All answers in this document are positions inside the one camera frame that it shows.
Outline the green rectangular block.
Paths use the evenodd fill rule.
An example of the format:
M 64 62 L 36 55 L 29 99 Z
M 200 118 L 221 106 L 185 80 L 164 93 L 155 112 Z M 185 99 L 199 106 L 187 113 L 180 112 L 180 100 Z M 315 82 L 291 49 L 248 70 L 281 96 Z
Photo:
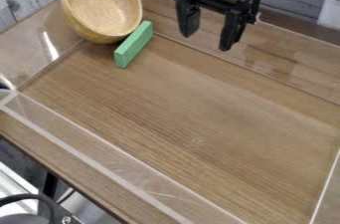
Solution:
M 115 51 L 115 63 L 119 68 L 124 69 L 133 61 L 151 41 L 153 33 L 153 23 L 151 21 L 144 21 Z

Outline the black metal bracket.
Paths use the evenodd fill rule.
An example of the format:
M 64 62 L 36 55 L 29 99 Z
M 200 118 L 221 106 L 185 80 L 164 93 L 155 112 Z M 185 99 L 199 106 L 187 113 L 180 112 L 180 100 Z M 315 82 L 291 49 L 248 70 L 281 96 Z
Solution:
M 84 224 L 80 219 L 51 198 L 37 203 L 37 215 L 53 220 L 53 224 Z

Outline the white cylindrical container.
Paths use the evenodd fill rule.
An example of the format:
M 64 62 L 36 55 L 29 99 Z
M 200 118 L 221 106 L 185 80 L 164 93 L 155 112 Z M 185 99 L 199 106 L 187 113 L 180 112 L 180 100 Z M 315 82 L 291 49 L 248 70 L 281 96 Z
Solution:
M 324 0 L 317 24 L 340 31 L 340 0 Z

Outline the clear acrylic tray wall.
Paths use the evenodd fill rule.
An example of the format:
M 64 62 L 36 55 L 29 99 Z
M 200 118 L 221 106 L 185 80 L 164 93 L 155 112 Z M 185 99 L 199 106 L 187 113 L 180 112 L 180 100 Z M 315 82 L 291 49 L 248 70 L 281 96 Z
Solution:
M 340 46 L 221 17 L 179 34 L 172 0 L 131 65 L 51 5 L 0 34 L 0 135 L 131 224 L 313 224 L 340 154 Z

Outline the brown wooden bowl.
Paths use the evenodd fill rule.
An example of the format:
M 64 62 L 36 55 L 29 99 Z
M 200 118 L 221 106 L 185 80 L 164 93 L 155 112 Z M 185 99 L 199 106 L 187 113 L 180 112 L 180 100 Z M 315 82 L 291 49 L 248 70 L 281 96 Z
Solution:
M 61 0 L 76 34 L 97 44 L 121 41 L 143 20 L 141 0 Z

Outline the black table leg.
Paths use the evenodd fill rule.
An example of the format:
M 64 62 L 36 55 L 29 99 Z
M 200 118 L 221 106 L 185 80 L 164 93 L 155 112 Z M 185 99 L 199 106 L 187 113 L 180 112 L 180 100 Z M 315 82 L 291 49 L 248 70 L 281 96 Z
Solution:
M 51 173 L 47 173 L 45 182 L 43 186 L 43 193 L 49 197 L 55 198 L 59 185 L 59 178 Z

